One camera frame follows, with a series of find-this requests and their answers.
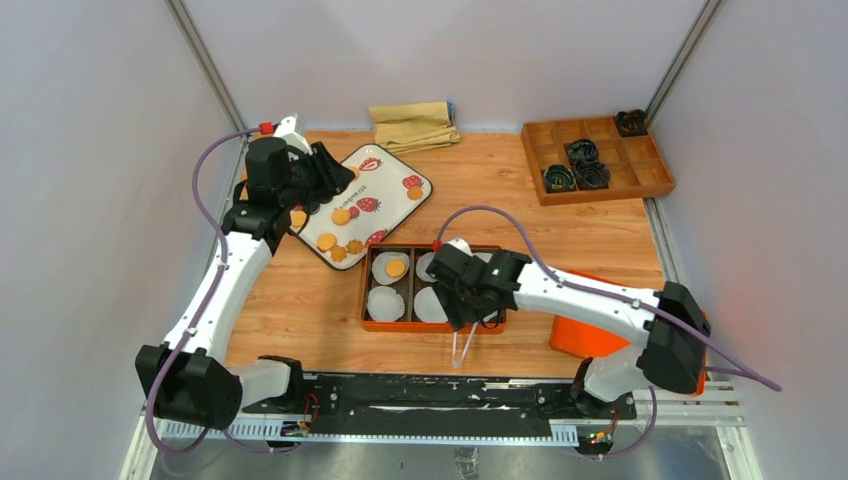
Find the white strawberry tray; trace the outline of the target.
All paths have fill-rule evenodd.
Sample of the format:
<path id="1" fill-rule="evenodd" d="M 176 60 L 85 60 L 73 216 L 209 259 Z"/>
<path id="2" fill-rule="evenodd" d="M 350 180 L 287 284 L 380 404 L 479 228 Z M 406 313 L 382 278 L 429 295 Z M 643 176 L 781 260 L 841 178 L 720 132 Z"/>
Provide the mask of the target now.
<path id="1" fill-rule="evenodd" d="M 342 165 L 355 173 L 355 180 L 339 196 L 317 207 L 300 229 L 290 227 L 290 233 L 306 245 L 325 264 L 336 271 L 346 271 L 358 264 L 369 246 L 387 239 L 406 220 L 419 210 L 432 196 L 432 182 L 422 173 L 404 163 L 392 153 L 376 144 L 366 144 L 351 153 Z M 407 190 L 421 186 L 424 196 L 410 200 Z M 335 225 L 331 216 L 337 209 L 348 209 L 351 221 Z M 360 240 L 365 252 L 359 257 L 349 256 L 342 263 L 333 262 L 330 251 L 321 252 L 316 247 L 323 233 L 333 233 L 337 245 L 344 247 L 350 240 Z"/>

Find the orange compartment cookie box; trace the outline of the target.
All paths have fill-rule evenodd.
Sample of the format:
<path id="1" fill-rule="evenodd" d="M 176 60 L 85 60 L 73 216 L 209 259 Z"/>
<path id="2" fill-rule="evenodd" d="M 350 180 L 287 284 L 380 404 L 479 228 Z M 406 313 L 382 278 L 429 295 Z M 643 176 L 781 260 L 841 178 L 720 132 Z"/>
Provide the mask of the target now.
<path id="1" fill-rule="evenodd" d="M 421 334 L 450 334 L 452 327 L 447 323 L 431 324 L 421 322 L 414 314 L 413 299 L 416 293 L 425 287 L 432 287 L 433 283 L 423 282 L 415 274 L 416 261 L 426 253 L 433 251 L 432 247 L 424 243 L 376 243 L 369 246 L 364 257 L 363 281 L 364 289 L 361 294 L 361 326 L 367 332 L 379 333 L 421 333 Z M 406 275 L 394 284 L 388 285 L 399 293 L 405 301 L 405 314 L 395 322 L 373 321 L 366 310 L 366 298 L 371 289 L 379 285 L 371 273 L 373 259 L 380 253 L 400 252 L 410 257 L 410 265 Z"/>

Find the metal tongs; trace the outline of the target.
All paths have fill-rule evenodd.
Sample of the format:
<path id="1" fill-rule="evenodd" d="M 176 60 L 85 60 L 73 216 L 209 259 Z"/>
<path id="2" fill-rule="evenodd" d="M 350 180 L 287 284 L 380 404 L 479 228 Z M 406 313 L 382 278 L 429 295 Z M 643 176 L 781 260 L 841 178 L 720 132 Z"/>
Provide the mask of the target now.
<path id="1" fill-rule="evenodd" d="M 453 368 L 459 369 L 463 366 L 463 363 L 465 362 L 465 360 L 468 356 L 468 352 L 471 348 L 471 345 L 473 343 L 473 340 L 475 338 L 476 331 L 477 331 L 479 325 L 480 325 L 479 322 L 475 322 L 470 327 L 470 329 L 468 331 L 468 335 L 466 336 L 465 341 L 463 343 L 460 343 L 460 331 L 459 330 L 455 330 L 452 333 L 451 364 L 452 364 Z"/>

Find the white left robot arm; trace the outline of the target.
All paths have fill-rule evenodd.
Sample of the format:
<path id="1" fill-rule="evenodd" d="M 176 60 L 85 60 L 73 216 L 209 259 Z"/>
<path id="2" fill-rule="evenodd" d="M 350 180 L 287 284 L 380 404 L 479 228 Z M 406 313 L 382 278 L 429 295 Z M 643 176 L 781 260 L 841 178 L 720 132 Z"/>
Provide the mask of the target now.
<path id="1" fill-rule="evenodd" d="M 266 136 L 248 144 L 246 178 L 223 219 L 218 245 L 183 317 L 158 346 L 144 345 L 135 368 L 153 416 L 225 430 L 240 411 L 269 400 L 283 413 L 306 400 L 299 362 L 265 355 L 229 369 L 222 363 L 247 295 L 291 226 L 291 212 L 327 203 L 354 175 L 321 142 Z"/>

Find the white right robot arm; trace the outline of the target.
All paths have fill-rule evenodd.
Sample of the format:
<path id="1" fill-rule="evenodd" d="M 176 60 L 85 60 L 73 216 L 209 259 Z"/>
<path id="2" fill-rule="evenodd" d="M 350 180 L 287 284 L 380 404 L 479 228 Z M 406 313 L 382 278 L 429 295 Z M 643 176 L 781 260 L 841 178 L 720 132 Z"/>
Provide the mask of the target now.
<path id="1" fill-rule="evenodd" d="M 532 311 L 625 340 L 625 347 L 581 363 L 570 393 L 573 408 L 584 417 L 596 417 L 620 396 L 649 386 L 683 395 L 703 390 L 709 324 L 680 284 L 630 288 L 503 249 L 484 260 L 462 240 L 441 246 L 426 272 L 453 324 L 482 321 L 502 310 Z"/>

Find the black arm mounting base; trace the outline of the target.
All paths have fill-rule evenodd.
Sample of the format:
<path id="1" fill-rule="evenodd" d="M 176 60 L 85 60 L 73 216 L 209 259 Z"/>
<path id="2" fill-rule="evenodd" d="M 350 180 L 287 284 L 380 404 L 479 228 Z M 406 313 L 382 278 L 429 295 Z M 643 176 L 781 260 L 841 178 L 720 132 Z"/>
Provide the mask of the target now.
<path id="1" fill-rule="evenodd" d="M 542 438 L 556 421 L 633 420 L 630 394 L 580 409 L 568 379 L 309 373 L 299 398 L 269 399 L 247 413 L 305 415 L 313 432 L 410 438 Z"/>

